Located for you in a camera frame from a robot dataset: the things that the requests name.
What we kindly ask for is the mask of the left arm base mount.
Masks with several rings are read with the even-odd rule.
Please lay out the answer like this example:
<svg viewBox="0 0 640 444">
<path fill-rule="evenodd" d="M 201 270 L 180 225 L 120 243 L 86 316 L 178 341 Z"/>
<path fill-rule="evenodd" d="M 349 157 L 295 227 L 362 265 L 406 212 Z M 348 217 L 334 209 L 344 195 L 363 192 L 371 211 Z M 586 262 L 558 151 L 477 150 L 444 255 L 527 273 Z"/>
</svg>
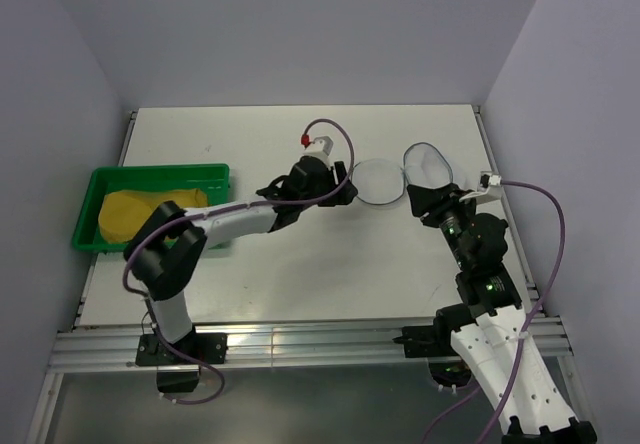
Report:
<svg viewBox="0 0 640 444">
<path fill-rule="evenodd" d="M 203 364 L 220 365 L 227 353 L 225 333 L 192 332 L 170 350 L 155 334 L 143 334 L 138 343 L 135 366 L 156 368 L 156 387 L 165 394 L 189 394 L 198 384 Z"/>
</svg>

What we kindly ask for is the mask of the yellow bra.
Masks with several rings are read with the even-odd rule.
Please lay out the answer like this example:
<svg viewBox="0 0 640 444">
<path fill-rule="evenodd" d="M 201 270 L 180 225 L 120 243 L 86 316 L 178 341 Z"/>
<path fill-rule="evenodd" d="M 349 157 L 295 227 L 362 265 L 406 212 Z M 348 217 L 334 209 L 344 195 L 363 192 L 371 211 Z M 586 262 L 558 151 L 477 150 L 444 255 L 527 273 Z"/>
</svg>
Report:
<svg viewBox="0 0 640 444">
<path fill-rule="evenodd" d="M 200 189 L 163 192 L 120 190 L 109 193 L 98 215 L 101 237 L 109 244 L 129 242 L 155 209 L 166 201 L 181 208 L 207 207 L 207 195 Z"/>
</svg>

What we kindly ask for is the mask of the white mesh laundry bag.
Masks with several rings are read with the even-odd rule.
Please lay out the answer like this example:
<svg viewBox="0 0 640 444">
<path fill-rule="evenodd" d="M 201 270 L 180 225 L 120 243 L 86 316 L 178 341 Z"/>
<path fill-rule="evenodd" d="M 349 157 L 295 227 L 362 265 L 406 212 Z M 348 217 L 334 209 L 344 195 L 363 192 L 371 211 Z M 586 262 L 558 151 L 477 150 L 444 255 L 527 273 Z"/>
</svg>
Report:
<svg viewBox="0 0 640 444">
<path fill-rule="evenodd" d="M 383 158 L 360 161 L 351 181 L 358 190 L 357 199 L 365 205 L 384 207 L 403 199 L 408 185 L 439 188 L 454 183 L 456 171 L 433 144 L 410 145 L 398 163 Z"/>
</svg>

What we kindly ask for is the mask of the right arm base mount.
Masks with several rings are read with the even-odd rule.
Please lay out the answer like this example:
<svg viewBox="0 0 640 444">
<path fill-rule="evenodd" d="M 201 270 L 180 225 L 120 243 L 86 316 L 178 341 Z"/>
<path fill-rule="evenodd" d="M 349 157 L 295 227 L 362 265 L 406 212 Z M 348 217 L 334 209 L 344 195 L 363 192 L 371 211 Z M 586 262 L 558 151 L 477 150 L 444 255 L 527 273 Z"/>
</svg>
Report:
<svg viewBox="0 0 640 444">
<path fill-rule="evenodd" d="M 454 392 L 471 383 L 470 369 L 449 344 L 438 339 L 433 325 L 402 327 L 392 342 L 403 347 L 405 358 L 425 359 L 438 388 Z"/>
</svg>

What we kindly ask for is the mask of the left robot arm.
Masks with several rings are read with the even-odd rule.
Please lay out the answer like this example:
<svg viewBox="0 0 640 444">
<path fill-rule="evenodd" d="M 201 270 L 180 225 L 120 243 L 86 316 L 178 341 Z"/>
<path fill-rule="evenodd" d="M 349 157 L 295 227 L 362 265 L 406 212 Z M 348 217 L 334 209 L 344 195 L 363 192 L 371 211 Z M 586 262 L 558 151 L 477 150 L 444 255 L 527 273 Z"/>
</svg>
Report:
<svg viewBox="0 0 640 444">
<path fill-rule="evenodd" d="M 122 277 L 125 290 L 147 306 L 159 352 L 172 363 L 202 362 L 184 290 L 205 249 L 282 230 L 314 206 L 351 204 L 353 169 L 307 156 L 248 201 L 193 209 L 160 204 L 125 248 Z"/>
</svg>

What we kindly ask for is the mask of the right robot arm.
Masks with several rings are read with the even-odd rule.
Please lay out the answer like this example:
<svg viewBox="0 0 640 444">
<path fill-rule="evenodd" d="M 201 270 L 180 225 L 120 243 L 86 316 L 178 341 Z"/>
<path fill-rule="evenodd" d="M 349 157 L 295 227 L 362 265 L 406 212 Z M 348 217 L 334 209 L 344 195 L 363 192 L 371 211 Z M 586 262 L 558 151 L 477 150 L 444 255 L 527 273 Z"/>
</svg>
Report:
<svg viewBox="0 0 640 444">
<path fill-rule="evenodd" d="M 564 400 L 528 327 L 503 257 L 506 220 L 477 212 L 476 194 L 456 184 L 407 187 L 412 214 L 441 231 L 458 265 L 460 303 L 428 326 L 406 326 L 395 343 L 408 358 L 459 356 L 491 403 L 505 443 L 594 443 L 596 431 Z"/>
</svg>

